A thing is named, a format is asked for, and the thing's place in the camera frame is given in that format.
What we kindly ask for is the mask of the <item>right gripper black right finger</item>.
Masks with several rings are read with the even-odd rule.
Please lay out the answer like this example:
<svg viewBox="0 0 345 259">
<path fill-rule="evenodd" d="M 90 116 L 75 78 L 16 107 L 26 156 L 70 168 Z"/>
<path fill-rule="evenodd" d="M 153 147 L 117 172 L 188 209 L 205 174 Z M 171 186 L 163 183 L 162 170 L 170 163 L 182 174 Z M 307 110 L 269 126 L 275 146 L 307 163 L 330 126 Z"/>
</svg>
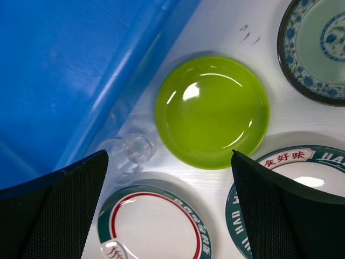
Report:
<svg viewBox="0 0 345 259">
<path fill-rule="evenodd" d="M 307 187 L 239 151 L 231 166 L 253 258 L 344 258 L 344 197 Z"/>
</svg>

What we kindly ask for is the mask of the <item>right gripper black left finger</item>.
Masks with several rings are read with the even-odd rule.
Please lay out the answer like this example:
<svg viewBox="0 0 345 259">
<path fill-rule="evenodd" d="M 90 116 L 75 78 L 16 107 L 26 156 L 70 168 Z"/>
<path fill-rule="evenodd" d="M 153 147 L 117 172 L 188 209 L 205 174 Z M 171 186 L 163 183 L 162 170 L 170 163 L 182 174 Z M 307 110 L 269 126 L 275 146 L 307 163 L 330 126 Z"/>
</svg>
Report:
<svg viewBox="0 0 345 259">
<path fill-rule="evenodd" d="M 100 150 L 1 190 L 1 258 L 81 258 L 108 167 Z"/>
</svg>

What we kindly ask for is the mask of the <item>white plate dark teal rim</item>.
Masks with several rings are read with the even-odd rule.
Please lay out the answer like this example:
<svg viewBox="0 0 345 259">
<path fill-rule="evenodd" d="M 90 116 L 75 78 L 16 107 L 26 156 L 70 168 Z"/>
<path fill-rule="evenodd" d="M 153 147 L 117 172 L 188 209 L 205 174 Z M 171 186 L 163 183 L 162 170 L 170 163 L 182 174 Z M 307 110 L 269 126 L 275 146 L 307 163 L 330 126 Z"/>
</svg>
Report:
<svg viewBox="0 0 345 259">
<path fill-rule="evenodd" d="M 344 196 L 344 150 L 319 145 L 291 146 L 265 154 L 257 162 L 308 187 Z M 225 217 L 235 246 L 243 258 L 252 258 L 235 185 L 227 197 Z"/>
</svg>

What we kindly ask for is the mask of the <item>white plate green red rim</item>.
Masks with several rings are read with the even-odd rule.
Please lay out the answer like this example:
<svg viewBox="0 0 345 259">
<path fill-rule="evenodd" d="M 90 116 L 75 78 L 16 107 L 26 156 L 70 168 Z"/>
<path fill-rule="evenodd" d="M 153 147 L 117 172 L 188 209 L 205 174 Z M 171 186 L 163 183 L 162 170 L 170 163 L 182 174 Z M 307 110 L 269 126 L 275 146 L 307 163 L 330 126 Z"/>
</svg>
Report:
<svg viewBox="0 0 345 259">
<path fill-rule="evenodd" d="M 100 209 L 97 228 L 104 258 L 212 258 L 211 238 L 199 215 L 158 187 L 115 191 Z"/>
</svg>

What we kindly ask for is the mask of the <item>clear plastic cup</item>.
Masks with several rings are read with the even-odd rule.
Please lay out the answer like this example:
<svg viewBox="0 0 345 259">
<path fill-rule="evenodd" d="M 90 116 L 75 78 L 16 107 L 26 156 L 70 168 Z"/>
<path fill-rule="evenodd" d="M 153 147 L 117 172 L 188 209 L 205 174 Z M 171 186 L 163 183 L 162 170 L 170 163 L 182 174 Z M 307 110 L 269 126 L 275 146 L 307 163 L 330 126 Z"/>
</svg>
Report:
<svg viewBox="0 0 345 259">
<path fill-rule="evenodd" d="M 128 134 L 102 142 L 98 150 L 108 154 L 107 175 L 117 186 L 127 186 L 136 180 L 155 153 L 155 145 L 147 135 Z"/>
</svg>

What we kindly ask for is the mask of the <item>lime green plate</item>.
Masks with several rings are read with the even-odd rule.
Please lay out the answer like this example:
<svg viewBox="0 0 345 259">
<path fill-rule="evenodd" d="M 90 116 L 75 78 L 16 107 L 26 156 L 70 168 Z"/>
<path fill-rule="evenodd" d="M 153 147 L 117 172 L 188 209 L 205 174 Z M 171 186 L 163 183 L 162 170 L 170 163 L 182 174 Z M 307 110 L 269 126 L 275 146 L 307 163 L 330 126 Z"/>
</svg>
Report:
<svg viewBox="0 0 345 259">
<path fill-rule="evenodd" d="M 270 122 L 266 91 L 238 61 L 204 56 L 169 73 L 155 102 L 155 124 L 165 147 L 187 165 L 224 169 L 233 151 L 251 155 Z"/>
</svg>

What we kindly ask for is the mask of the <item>blue floral pattern plate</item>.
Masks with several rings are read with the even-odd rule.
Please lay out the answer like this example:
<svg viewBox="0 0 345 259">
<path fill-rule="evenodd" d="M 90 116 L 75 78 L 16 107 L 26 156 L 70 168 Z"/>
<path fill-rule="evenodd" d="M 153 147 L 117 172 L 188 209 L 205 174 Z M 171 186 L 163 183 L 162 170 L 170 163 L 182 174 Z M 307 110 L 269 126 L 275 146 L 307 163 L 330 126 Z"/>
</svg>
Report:
<svg viewBox="0 0 345 259">
<path fill-rule="evenodd" d="M 291 1 L 277 54 L 289 83 L 310 100 L 344 106 L 344 1 Z"/>
</svg>

